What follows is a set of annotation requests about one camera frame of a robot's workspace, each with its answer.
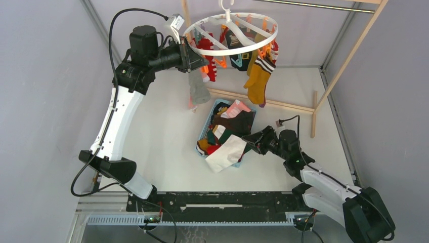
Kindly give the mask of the grey beige striped sock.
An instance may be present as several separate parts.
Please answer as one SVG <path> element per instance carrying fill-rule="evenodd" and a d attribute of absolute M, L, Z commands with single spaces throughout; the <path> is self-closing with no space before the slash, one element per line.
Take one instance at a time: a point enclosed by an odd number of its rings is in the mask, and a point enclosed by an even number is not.
<path fill-rule="evenodd" d="M 203 75 L 200 70 L 194 70 L 189 73 L 190 98 L 194 105 L 204 104 L 211 99 Z"/>

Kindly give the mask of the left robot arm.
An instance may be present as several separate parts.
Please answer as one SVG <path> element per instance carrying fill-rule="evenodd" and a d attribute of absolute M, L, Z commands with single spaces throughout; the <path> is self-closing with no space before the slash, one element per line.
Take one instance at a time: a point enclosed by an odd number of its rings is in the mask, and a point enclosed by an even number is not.
<path fill-rule="evenodd" d="M 130 48 L 114 70 L 114 87 L 99 134 L 90 149 L 82 150 L 78 157 L 85 167 L 114 180 L 138 197 L 139 205 L 146 211 L 158 205 L 155 188 L 137 172 L 136 162 L 122 155 L 133 116 L 155 81 L 156 72 L 176 68 L 186 73 L 208 65 L 184 36 L 163 47 L 158 44 L 157 35 L 153 26 L 133 29 Z"/>

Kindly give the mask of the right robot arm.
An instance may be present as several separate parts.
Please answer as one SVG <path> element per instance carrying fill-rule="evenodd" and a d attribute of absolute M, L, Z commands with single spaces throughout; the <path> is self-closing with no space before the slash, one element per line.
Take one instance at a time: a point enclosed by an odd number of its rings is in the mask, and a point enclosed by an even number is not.
<path fill-rule="evenodd" d="M 287 173 L 301 182 L 292 197 L 297 210 L 312 208 L 325 214 L 344 227 L 352 242 L 394 239 L 396 226 L 377 190 L 348 185 L 327 174 L 302 151 L 295 131 L 283 130 L 277 135 L 267 126 L 242 139 L 256 153 L 270 152 L 284 160 Z"/>

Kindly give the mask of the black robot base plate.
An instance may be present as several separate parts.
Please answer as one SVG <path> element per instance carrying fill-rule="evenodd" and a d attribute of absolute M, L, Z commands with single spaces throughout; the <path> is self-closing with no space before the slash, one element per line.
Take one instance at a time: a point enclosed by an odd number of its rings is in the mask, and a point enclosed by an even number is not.
<path fill-rule="evenodd" d="M 177 223 L 284 223 L 312 209 L 298 195 L 267 192 L 158 192 L 142 200 L 128 195 L 127 212 L 155 213 Z"/>

